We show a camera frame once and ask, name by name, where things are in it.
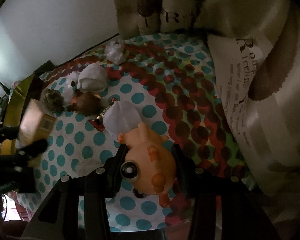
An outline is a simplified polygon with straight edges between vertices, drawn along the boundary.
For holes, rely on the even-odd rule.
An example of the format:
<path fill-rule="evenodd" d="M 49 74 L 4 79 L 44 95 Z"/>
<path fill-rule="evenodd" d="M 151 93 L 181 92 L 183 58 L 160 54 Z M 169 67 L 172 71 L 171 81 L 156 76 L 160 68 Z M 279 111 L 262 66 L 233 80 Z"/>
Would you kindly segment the red snack packet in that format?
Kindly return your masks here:
<path fill-rule="evenodd" d="M 89 123 L 93 126 L 93 128 L 95 128 L 97 131 L 99 132 L 103 132 L 105 127 L 103 124 L 103 120 L 104 120 L 104 115 L 106 114 L 106 112 L 111 108 L 111 106 L 114 104 L 114 102 L 116 102 L 117 99 L 116 98 L 111 98 L 110 104 L 107 107 L 104 107 L 104 109 L 102 109 L 101 113 L 94 119 L 90 119 Z"/>

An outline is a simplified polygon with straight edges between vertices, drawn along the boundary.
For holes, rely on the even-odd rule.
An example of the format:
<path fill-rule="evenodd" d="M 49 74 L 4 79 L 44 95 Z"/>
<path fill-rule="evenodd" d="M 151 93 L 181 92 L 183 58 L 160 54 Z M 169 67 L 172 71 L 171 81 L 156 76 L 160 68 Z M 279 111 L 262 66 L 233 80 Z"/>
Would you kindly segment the white printed pillow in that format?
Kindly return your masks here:
<path fill-rule="evenodd" d="M 258 184 L 271 184 L 278 129 L 272 101 L 248 96 L 253 79 L 273 45 L 265 37 L 235 39 L 209 35 L 216 82 L 228 125 Z"/>

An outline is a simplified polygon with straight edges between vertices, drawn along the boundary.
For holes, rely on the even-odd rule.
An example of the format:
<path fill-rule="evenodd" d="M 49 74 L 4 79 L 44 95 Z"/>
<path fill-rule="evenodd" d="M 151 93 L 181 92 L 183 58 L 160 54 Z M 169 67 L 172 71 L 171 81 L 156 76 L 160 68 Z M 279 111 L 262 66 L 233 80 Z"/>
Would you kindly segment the black wifi router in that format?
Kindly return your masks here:
<path fill-rule="evenodd" d="M 4 95 L 0 96 L 0 122 L 4 122 L 6 110 L 9 102 L 10 89 L 0 82 L 0 87 L 4 90 Z"/>

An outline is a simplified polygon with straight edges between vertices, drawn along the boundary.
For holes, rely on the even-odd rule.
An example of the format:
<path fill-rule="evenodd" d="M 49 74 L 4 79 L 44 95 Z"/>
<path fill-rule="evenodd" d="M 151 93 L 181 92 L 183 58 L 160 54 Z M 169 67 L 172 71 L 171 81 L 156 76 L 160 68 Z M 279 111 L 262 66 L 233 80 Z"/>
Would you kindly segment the camouflage sock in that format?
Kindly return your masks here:
<path fill-rule="evenodd" d="M 61 113 L 64 111 L 64 98 L 58 90 L 46 88 L 42 91 L 40 101 L 50 113 Z"/>

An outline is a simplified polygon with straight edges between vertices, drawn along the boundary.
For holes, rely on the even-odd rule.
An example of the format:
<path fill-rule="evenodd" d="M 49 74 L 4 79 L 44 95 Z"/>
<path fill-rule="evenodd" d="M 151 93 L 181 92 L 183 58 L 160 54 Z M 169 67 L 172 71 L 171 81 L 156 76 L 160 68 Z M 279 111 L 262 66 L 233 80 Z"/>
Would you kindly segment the white plastic bag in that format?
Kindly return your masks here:
<path fill-rule="evenodd" d="M 124 55 L 125 44 L 121 38 L 116 38 L 107 43 L 105 48 L 105 55 L 107 60 L 114 64 L 122 64 L 126 61 Z"/>
<path fill-rule="evenodd" d="M 75 173 L 79 177 L 87 176 L 94 170 L 96 170 L 99 167 L 102 167 L 103 164 L 95 159 L 85 159 L 81 162 L 79 162 L 75 167 Z"/>
<path fill-rule="evenodd" d="M 62 91 L 63 101 L 66 104 L 70 102 L 75 90 L 77 89 L 78 77 L 79 72 L 72 72 L 66 78 L 65 85 Z"/>

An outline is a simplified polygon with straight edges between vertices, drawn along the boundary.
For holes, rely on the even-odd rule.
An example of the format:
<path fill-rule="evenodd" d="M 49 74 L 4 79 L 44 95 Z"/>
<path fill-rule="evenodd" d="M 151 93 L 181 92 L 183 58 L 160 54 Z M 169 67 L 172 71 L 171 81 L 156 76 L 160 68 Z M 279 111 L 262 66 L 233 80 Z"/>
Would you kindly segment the polka dot tablecloth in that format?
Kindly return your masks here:
<path fill-rule="evenodd" d="M 215 67 L 204 43 L 176 34 L 138 36 L 125 41 L 125 57 L 122 65 L 111 63 L 105 48 L 99 47 L 42 75 L 42 80 L 45 87 L 62 93 L 68 75 L 100 64 L 109 79 L 101 93 L 104 105 L 111 98 L 129 101 L 149 128 L 168 136 L 166 149 L 179 144 L 203 169 L 252 188 L 249 168 L 226 124 Z M 37 191 L 18 194 L 20 205 L 36 211 L 61 176 L 79 177 L 79 162 L 95 159 L 104 164 L 116 154 L 116 139 L 97 131 L 89 120 L 74 112 L 57 114 L 48 149 L 34 169 Z"/>

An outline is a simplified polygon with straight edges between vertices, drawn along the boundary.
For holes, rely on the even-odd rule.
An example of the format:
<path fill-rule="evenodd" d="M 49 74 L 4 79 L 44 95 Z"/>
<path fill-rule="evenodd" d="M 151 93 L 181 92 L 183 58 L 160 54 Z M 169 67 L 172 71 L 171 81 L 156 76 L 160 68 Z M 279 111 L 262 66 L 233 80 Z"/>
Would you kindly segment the black power adapter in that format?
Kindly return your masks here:
<path fill-rule="evenodd" d="M 42 64 L 40 67 L 38 67 L 34 73 L 36 75 L 42 75 L 45 72 L 50 72 L 55 69 L 55 65 L 51 60 L 46 61 L 44 64 Z"/>

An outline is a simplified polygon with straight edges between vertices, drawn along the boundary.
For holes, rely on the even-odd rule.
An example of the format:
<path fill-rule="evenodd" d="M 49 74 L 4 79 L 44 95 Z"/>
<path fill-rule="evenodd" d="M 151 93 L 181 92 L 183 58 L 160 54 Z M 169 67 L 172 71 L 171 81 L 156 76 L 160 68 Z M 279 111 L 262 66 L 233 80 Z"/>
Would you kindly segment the gold metal tray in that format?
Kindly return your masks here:
<path fill-rule="evenodd" d="M 19 131 L 19 126 L 30 100 L 40 99 L 43 85 L 43 81 L 35 73 L 20 81 L 19 85 L 15 87 L 8 103 L 4 118 L 4 126 L 18 127 L 15 131 Z M 14 154 L 16 152 L 15 142 L 17 139 L 17 133 L 13 134 L 13 139 L 5 139 L 0 144 L 0 155 Z"/>

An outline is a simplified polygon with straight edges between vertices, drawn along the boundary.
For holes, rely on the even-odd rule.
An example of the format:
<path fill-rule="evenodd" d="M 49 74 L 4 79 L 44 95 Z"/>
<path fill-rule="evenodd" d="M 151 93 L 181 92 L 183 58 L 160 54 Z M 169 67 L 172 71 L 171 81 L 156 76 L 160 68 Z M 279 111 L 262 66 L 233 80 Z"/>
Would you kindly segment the yellow medicine box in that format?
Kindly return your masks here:
<path fill-rule="evenodd" d="M 40 139 L 47 139 L 56 123 L 56 118 L 50 115 L 44 105 L 31 99 L 19 126 L 18 139 L 27 146 Z"/>

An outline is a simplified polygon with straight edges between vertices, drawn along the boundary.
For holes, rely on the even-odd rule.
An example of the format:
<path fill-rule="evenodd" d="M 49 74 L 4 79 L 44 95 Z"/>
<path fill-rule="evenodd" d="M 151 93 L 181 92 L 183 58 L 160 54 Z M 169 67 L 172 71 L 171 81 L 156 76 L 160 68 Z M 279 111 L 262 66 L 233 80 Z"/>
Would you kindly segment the orange toy pig figure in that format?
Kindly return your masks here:
<path fill-rule="evenodd" d="M 168 192 L 175 181 L 176 164 L 171 152 L 163 146 L 168 136 L 159 135 L 141 122 L 137 128 L 120 133 L 117 139 L 129 149 L 120 168 L 123 179 L 138 194 L 157 195 L 161 207 L 170 207 Z"/>

